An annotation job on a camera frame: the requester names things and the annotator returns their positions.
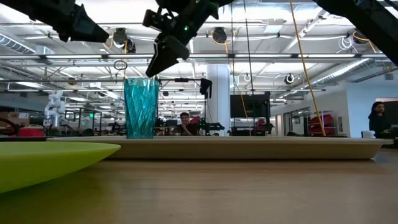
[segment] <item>green plate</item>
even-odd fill
[[[0,193],[75,172],[119,149],[86,142],[0,142]]]

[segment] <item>white column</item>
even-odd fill
[[[220,136],[227,135],[231,124],[229,112],[229,68],[228,64],[207,65],[207,79],[213,82],[211,98],[207,100],[206,119],[209,123],[219,122],[225,127],[224,131],[211,131]]]

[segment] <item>table surface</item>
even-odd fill
[[[396,224],[398,151],[371,161],[103,161],[0,194],[0,223]]]

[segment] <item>beige tray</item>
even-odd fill
[[[80,141],[119,144],[111,159],[370,159],[382,139],[303,137],[184,137],[126,139],[118,137],[53,138],[48,141]]]

